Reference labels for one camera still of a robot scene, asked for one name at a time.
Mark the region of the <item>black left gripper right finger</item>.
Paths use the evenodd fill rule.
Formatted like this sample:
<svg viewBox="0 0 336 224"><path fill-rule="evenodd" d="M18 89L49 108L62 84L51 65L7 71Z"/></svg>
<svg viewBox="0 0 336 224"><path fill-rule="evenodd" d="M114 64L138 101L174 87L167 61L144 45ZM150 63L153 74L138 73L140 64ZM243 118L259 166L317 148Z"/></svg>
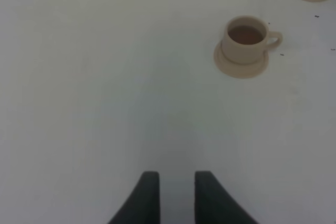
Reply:
<svg viewBox="0 0 336 224"><path fill-rule="evenodd" d="M194 216L196 223L257 224L225 190L210 171L195 173Z"/></svg>

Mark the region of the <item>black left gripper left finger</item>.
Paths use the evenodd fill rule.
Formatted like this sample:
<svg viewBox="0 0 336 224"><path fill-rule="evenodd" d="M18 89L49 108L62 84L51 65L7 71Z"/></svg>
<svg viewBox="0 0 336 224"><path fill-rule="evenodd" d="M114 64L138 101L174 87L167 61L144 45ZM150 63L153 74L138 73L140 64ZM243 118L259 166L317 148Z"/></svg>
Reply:
<svg viewBox="0 0 336 224"><path fill-rule="evenodd" d="M144 172L109 224L160 223L160 176Z"/></svg>

